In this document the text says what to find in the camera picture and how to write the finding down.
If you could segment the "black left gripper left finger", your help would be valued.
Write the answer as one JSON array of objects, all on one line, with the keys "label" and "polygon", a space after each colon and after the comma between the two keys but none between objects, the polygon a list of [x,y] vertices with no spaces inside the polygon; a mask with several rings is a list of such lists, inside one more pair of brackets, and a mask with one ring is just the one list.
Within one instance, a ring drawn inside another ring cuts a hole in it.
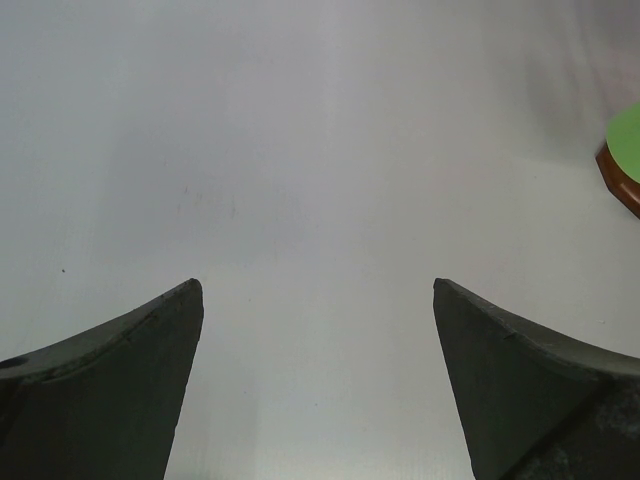
[{"label": "black left gripper left finger", "polygon": [[203,320],[202,285],[189,279],[2,361],[2,478],[163,478]]}]

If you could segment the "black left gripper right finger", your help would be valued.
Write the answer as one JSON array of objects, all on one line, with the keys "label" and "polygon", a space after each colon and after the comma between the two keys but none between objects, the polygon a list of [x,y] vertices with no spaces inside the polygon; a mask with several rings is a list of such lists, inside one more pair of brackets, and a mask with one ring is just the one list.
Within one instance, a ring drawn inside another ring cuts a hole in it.
[{"label": "black left gripper right finger", "polygon": [[477,479],[636,479],[639,361],[448,279],[433,310]]}]

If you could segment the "brown wooden rack base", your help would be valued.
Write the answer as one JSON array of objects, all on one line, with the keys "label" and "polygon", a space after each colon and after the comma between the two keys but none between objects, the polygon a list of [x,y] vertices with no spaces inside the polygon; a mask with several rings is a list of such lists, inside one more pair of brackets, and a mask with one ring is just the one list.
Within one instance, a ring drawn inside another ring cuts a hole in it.
[{"label": "brown wooden rack base", "polygon": [[601,176],[609,192],[636,218],[640,217],[639,183],[626,175],[615,162],[607,142],[595,156]]}]

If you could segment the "green wine glass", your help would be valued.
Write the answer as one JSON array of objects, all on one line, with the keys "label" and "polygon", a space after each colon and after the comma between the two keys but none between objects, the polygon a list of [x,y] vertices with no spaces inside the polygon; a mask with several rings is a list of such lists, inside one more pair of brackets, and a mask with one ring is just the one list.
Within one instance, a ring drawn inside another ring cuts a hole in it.
[{"label": "green wine glass", "polygon": [[634,103],[611,119],[605,140],[612,158],[621,171],[638,183],[640,181],[639,103]]}]

